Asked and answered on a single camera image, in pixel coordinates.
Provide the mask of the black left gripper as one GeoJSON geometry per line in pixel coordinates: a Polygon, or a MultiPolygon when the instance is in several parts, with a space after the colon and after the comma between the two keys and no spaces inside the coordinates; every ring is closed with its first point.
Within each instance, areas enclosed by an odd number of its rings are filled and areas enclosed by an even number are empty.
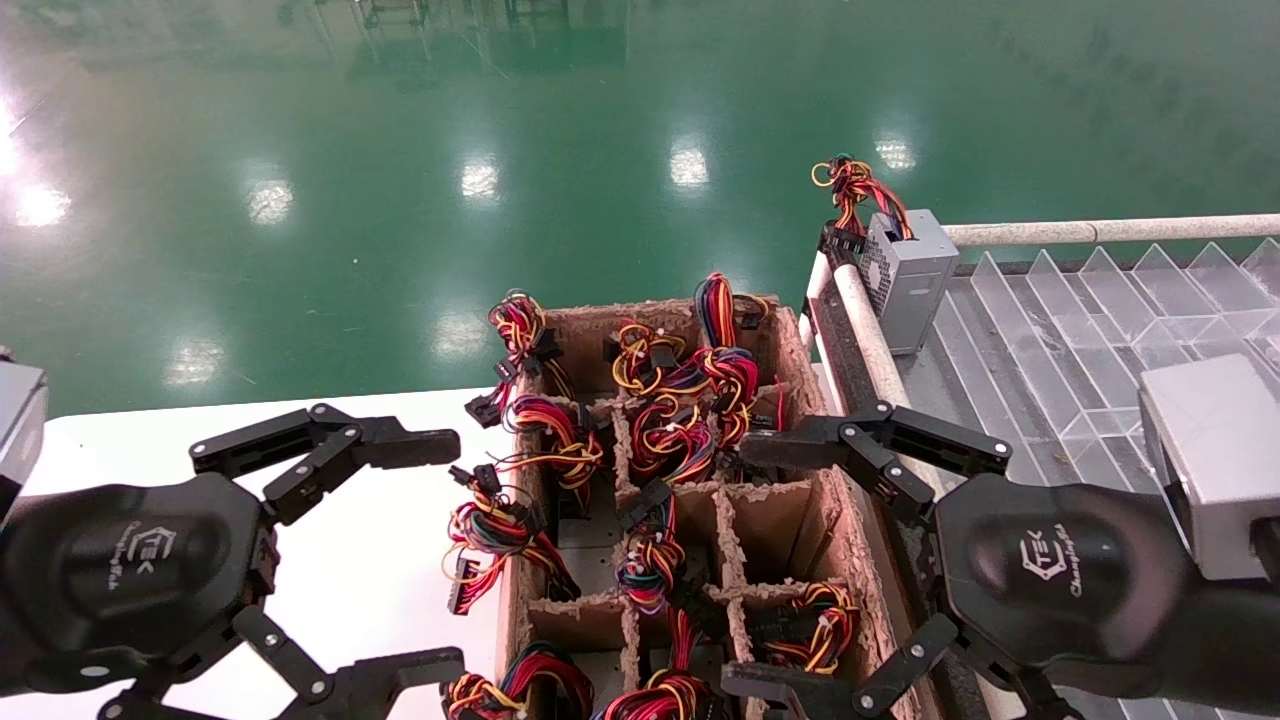
{"type": "Polygon", "coordinates": [[[101,719],[198,719],[165,694],[247,644],[294,692],[282,719],[389,717],[403,692],[458,680],[462,650],[324,671],[260,606],[279,561],[273,523],[293,524],[365,468],[460,455],[456,430],[317,404],[196,442],[189,456],[205,474],[179,484],[19,498],[3,528],[3,694],[132,680],[101,719]],[[262,505],[230,482],[287,460],[294,466],[265,487],[262,505]]]}

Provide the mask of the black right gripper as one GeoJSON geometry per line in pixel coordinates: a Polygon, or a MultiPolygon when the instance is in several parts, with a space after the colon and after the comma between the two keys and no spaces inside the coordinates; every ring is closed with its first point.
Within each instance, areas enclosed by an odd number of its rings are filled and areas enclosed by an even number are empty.
{"type": "Polygon", "coordinates": [[[908,691],[957,651],[1012,688],[1025,719],[1076,716],[1050,680],[1119,698],[1161,687],[1158,647],[1199,571],[1157,496],[1005,480],[1009,443],[882,400],[849,416],[804,416],[788,430],[750,430],[739,454],[762,466],[838,468],[915,527],[934,511],[952,618],[931,616],[860,685],[733,662],[721,674],[730,694],[782,702],[799,719],[891,719],[908,691]],[[936,505],[938,493],[902,457],[970,480],[936,505]]]}

